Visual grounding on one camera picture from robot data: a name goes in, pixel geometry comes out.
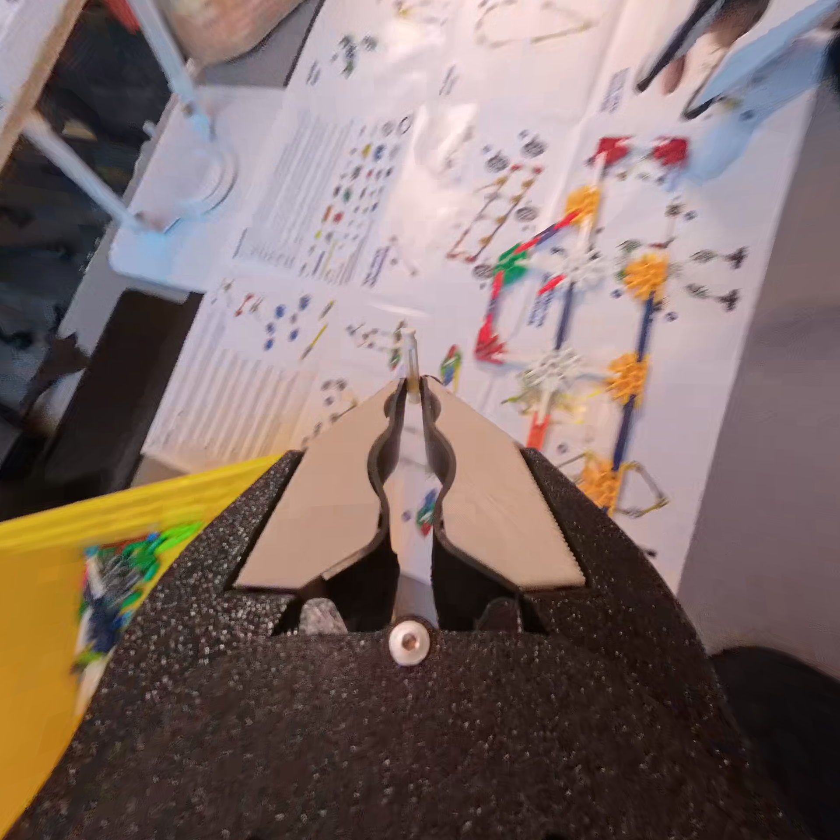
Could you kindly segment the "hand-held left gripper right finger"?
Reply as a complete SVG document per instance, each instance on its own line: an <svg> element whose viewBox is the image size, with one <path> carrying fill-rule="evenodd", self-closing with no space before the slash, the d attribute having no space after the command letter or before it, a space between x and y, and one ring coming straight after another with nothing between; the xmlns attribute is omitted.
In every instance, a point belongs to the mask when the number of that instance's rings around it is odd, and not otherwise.
<svg viewBox="0 0 840 840"><path fill-rule="evenodd" d="M585 574L512 437L442 384L423 385L427 461L440 482L432 591L440 626L476 626L489 604L525 617L531 595L579 589Z"/></svg>

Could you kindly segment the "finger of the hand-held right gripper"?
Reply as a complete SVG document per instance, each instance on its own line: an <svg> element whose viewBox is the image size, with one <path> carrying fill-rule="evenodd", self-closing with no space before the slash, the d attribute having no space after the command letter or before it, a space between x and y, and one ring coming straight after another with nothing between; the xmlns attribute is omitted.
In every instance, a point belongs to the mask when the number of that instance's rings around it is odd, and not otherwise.
<svg viewBox="0 0 840 840"><path fill-rule="evenodd" d="M677 25L664 44L657 47L640 66L637 73L637 93L645 92L657 76L675 59L687 51L704 35L723 9L726 1L697 1L687 16Z"/></svg>
<svg viewBox="0 0 840 840"><path fill-rule="evenodd" d="M813 89L838 32L838 2L770 2L686 102L698 122L689 182L712 182L742 158L777 111Z"/></svg>

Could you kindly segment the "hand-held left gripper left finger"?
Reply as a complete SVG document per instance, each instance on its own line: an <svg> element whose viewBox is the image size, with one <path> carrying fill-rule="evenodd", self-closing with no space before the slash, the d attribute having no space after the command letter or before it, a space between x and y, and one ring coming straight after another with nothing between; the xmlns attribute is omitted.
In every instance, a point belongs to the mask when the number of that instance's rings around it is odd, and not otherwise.
<svg viewBox="0 0 840 840"><path fill-rule="evenodd" d="M290 595L293 612L331 601L348 628L392 620L400 565L385 482L402 435L402 384L388 383L293 451L297 462L234 580L238 592Z"/></svg>

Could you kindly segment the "pile of toy rods and connectors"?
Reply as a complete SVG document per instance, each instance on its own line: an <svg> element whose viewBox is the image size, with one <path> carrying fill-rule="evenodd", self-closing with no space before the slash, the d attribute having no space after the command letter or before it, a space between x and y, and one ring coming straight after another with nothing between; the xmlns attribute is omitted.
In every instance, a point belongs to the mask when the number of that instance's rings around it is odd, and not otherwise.
<svg viewBox="0 0 840 840"><path fill-rule="evenodd" d="M163 573L204 527L201 520L184 521L84 549L73 674L110 657Z"/></svg>

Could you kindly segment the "thin grey rod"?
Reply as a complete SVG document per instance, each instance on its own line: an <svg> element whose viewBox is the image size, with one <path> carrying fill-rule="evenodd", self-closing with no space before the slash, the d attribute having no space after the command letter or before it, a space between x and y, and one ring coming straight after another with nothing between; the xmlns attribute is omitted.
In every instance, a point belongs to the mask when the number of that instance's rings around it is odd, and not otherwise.
<svg viewBox="0 0 840 840"><path fill-rule="evenodd" d="M406 462L423 467L429 476L444 481L448 456L438 429L441 404L434 378L421 375L415 331L403 334L406 367L406 402L403 411L402 456Z"/></svg>

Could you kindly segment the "colourful rod connector toy model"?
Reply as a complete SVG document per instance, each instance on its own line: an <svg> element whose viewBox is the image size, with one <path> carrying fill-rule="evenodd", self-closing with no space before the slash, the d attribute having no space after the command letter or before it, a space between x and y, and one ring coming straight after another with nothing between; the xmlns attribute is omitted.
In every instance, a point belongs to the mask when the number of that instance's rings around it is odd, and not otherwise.
<svg viewBox="0 0 840 840"><path fill-rule="evenodd" d="M579 393L578 382L597 381L598 386L589 397L603 396L619 412L611 453L604 455L585 448L563 465L581 464L575 485L609 516L638 519L668 504L646 468L628 459L627 452L648 384L651 334L655 314L665 302L673 239L648 246L636 240L620 244L621 258L613 275L619 291L634 301L640 311L632 350L609 360L604 369L592 371L569 342L574 305L610 275L595 242L605 204L604 183L608 172L633 153L630 135L600 138L587 161L591 167L589 181L567 195L562 217L499 256L492 265L490 297L477 333L474 356L489 364L514 364L509 343L497 330L497 310L505 290L529 271L537 271L542 278L535 292L536 303L543 304L546 297L563 294L552 348L520 362L519 390L509 403L520 405L521 412L530 416L526 446L541 450L554 412L573 415L581 409L585 397Z"/></svg>

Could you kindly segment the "yellow plastic bin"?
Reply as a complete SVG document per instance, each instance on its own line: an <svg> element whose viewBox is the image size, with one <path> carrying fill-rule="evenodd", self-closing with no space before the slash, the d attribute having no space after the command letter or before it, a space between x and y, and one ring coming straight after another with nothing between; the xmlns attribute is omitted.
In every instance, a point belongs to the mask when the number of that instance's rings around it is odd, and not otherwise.
<svg viewBox="0 0 840 840"><path fill-rule="evenodd" d="M255 458L2 523L2 834L56 767L83 714L71 674L83 550L188 522L206 526L278 459Z"/></svg>

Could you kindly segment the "person's right hand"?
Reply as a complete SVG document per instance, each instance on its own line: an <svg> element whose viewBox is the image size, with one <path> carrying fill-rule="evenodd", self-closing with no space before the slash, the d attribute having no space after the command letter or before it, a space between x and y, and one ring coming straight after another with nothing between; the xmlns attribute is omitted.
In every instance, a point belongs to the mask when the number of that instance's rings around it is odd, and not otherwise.
<svg viewBox="0 0 840 840"><path fill-rule="evenodd" d="M662 71L662 93L675 92L685 75L708 77L736 41L761 20L769 5L769 1L712 2L711 16L700 22L697 38L690 46L680 47Z"/></svg>

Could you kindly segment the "flat dark device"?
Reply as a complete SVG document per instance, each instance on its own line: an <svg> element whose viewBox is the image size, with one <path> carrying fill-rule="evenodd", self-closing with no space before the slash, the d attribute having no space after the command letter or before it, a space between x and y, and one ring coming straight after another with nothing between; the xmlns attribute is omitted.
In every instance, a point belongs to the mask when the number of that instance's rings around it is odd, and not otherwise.
<svg viewBox="0 0 840 840"><path fill-rule="evenodd" d="M202 299L121 295L40 467L46 509L131 486Z"/></svg>

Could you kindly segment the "toy building instruction sheet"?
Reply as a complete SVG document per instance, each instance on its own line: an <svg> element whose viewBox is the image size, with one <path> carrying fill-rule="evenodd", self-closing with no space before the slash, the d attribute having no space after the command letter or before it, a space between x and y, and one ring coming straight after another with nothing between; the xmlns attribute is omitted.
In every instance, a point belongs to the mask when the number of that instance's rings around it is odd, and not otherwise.
<svg viewBox="0 0 840 840"><path fill-rule="evenodd" d="M520 362L551 350L563 294L536 303L537 271L513 283L497 330L514 364L477 361L492 265L562 217L600 138L630 135L595 240L610 275L574 305L569 342L592 371L634 348L620 244L672 238L627 452L668 504L612 518L676 589L819 84L717 180L689 182L700 125L683 111L703 77L665 95L662 72L643 93L637 73L694 5L325 2L143 452L186 473L307 446L404 375L411 328L422 371L525 445L509 398ZM564 462L615 439L597 386L577 383L581 409L555 411L540 450L573 483Z"/></svg>

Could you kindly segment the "black textured pad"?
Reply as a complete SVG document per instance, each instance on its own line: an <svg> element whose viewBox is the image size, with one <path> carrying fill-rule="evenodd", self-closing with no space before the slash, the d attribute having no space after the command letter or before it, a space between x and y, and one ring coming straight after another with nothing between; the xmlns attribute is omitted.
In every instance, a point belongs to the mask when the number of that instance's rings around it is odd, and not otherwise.
<svg viewBox="0 0 840 840"><path fill-rule="evenodd" d="M767 647L736 647L710 661L786 816L810 838L838 839L838 681Z"/></svg>

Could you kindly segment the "white round disc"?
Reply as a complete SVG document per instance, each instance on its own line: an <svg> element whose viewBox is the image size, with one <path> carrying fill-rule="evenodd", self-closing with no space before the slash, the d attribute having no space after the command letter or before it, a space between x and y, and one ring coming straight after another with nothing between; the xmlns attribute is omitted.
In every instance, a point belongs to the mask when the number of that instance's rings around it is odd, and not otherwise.
<svg viewBox="0 0 840 840"><path fill-rule="evenodd" d="M147 227L120 226L108 260L125 277L207 292L223 272L285 91L210 85L196 93L210 135L176 103L129 204Z"/></svg>

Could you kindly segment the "white stand frame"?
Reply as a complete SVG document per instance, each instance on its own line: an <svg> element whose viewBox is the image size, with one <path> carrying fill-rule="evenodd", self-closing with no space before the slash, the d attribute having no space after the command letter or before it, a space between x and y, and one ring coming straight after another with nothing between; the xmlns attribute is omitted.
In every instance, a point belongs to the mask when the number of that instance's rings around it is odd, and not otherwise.
<svg viewBox="0 0 840 840"><path fill-rule="evenodd" d="M157 3L131 1L126 5L163 70L186 124L201 140L193 149L193 193L175 202L174 208L162 218L134 213L60 138L37 107L27 117L19 137L24 136L121 226L134 232L165 234L183 219L200 217L218 207L236 183L238 163L235 154L222 145L214 121L201 104L198 87Z"/></svg>

